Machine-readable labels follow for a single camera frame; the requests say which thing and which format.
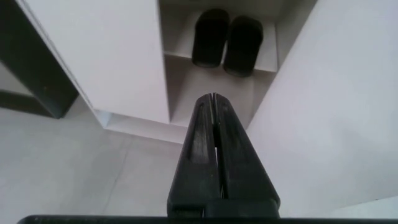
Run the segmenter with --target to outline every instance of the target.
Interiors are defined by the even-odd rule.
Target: clamp jaw
[[[167,201],[168,217],[274,217],[280,199],[231,103],[195,105]]]

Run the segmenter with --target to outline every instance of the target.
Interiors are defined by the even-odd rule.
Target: cabinet door
[[[318,1],[248,128],[282,216],[398,194],[398,1]]]
[[[23,0],[92,107],[169,122],[156,0]]]

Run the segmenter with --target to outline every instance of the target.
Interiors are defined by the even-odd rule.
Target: gray tile floor
[[[182,145],[103,130],[81,98],[56,120],[0,109],[0,217],[166,216]]]

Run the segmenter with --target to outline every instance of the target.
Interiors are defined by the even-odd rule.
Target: cabinet shelf
[[[182,6],[162,6],[160,11],[164,54],[191,58],[195,24],[203,11]],[[229,14],[231,21],[239,15]],[[278,63],[275,25],[268,17],[256,17],[255,19],[262,24],[263,41],[254,69],[276,72]]]

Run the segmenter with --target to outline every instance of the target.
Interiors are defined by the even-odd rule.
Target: black slipper
[[[199,17],[192,50],[195,65],[214,68],[221,63],[228,26],[229,15],[222,9],[210,9]]]
[[[227,39],[224,70],[237,77],[249,77],[262,42],[262,25],[247,16],[237,17]]]

